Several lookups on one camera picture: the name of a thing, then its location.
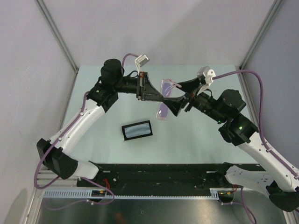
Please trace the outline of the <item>light blue cleaning cloth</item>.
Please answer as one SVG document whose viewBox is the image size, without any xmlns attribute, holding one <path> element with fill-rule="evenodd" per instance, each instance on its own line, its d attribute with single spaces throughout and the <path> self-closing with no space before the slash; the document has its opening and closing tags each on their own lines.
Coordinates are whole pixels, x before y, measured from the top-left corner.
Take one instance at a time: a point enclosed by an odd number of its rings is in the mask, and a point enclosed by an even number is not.
<svg viewBox="0 0 299 224">
<path fill-rule="evenodd" d="M 125 131 L 125 136 L 127 138 L 133 138 L 133 137 L 147 135 L 151 133 L 150 126 L 148 123 L 126 127 L 124 128 L 124 131 Z"/>
</svg>

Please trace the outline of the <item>black glasses case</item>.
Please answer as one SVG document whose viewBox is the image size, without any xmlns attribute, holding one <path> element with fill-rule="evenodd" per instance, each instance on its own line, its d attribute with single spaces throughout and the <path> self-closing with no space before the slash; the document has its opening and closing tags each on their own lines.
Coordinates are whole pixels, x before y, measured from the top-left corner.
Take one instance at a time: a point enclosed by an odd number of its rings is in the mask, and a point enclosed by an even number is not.
<svg viewBox="0 0 299 224">
<path fill-rule="evenodd" d="M 134 140 L 153 135 L 151 123 L 149 120 L 137 122 L 121 127 L 124 140 Z"/>
</svg>

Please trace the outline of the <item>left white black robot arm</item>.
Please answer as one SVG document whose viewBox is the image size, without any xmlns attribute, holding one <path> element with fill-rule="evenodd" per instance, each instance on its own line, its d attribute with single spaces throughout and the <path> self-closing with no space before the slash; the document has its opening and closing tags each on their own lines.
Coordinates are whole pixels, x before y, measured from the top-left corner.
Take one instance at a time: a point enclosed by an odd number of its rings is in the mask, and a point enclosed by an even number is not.
<svg viewBox="0 0 299 224">
<path fill-rule="evenodd" d="M 149 88 L 154 91 L 153 93 L 146 89 L 149 82 L 146 80 L 147 74 L 141 71 L 141 67 L 148 61 L 146 54 L 135 59 L 136 77 L 125 76 L 124 62 L 118 59 L 108 59 L 104 62 L 98 81 L 84 94 L 80 110 L 49 140 L 38 141 L 36 146 L 40 162 L 35 176 L 44 165 L 64 180 L 76 176 L 87 179 L 95 187 L 102 184 L 103 174 L 99 172 L 100 169 L 90 161 L 72 158 L 71 153 L 93 123 L 105 115 L 118 100 L 119 93 L 135 94 L 137 99 L 142 101 L 161 102 L 164 99 L 152 85 Z"/>
</svg>

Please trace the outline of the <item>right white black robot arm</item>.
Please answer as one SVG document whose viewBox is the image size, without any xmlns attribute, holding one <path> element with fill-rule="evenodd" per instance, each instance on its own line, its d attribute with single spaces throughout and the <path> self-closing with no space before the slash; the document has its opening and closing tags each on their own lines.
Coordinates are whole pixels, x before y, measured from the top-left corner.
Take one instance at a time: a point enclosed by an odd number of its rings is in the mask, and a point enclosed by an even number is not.
<svg viewBox="0 0 299 224">
<path fill-rule="evenodd" d="M 222 138 L 249 154 L 267 172 L 257 174 L 228 164 L 224 171 L 216 174 L 216 183 L 220 187 L 242 185 L 267 196 L 281 210 L 298 210 L 299 170 L 266 141 L 261 127 L 242 115 L 246 103 L 239 91 L 227 89 L 215 99 L 205 94 L 209 85 L 203 78 L 162 84 L 163 103 L 174 115 L 181 109 L 187 112 L 194 107 L 217 121 L 222 125 L 219 128 Z"/>
</svg>

